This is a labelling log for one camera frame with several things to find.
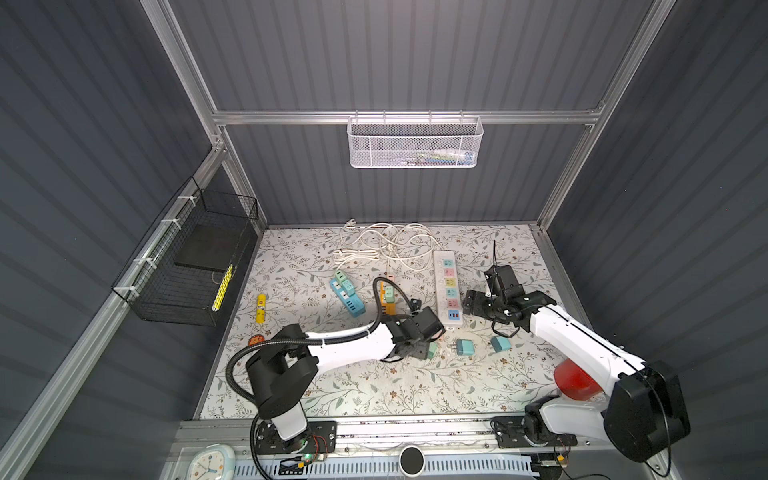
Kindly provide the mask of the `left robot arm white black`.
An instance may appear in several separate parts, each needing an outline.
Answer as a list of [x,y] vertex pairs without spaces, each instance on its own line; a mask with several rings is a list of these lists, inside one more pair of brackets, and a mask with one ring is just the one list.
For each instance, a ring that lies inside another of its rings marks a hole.
[[392,280],[378,276],[372,288],[377,315],[368,325],[313,333],[289,324],[229,359],[227,385],[256,407],[254,421],[273,426],[282,442],[303,441],[310,435],[301,401],[316,377],[357,363],[412,357],[445,333],[438,315]]

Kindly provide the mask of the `blue power strip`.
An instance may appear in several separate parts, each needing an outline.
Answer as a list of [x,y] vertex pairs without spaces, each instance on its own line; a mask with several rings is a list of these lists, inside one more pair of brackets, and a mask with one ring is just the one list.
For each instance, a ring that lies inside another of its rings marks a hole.
[[365,312],[365,306],[360,297],[356,294],[354,288],[351,288],[351,293],[347,291],[345,288],[346,284],[350,284],[350,282],[345,281],[340,283],[336,278],[330,280],[331,289],[345,306],[347,311],[353,317],[359,317]]

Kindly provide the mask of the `orange power strip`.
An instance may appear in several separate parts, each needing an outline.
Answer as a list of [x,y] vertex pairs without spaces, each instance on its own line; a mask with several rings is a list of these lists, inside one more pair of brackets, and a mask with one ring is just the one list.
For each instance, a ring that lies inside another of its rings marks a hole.
[[396,293],[394,287],[387,282],[378,284],[379,298],[382,305],[382,312],[385,315],[396,314]]

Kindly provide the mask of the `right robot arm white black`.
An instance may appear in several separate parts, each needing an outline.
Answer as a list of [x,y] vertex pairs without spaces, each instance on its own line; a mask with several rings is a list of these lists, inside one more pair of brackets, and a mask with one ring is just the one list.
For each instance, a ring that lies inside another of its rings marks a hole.
[[528,292],[508,266],[492,266],[487,290],[470,290],[465,313],[513,325],[565,357],[555,369],[557,392],[528,404],[520,429],[533,446],[572,435],[607,441],[644,463],[691,432],[679,377],[663,362],[648,363],[573,319],[549,295]]

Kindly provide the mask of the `white power strip pastel sockets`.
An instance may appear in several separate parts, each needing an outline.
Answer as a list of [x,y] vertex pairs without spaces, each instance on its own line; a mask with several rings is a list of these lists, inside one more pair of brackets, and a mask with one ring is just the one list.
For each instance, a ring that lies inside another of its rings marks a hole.
[[458,268],[452,251],[433,252],[438,317],[447,329],[463,326]]

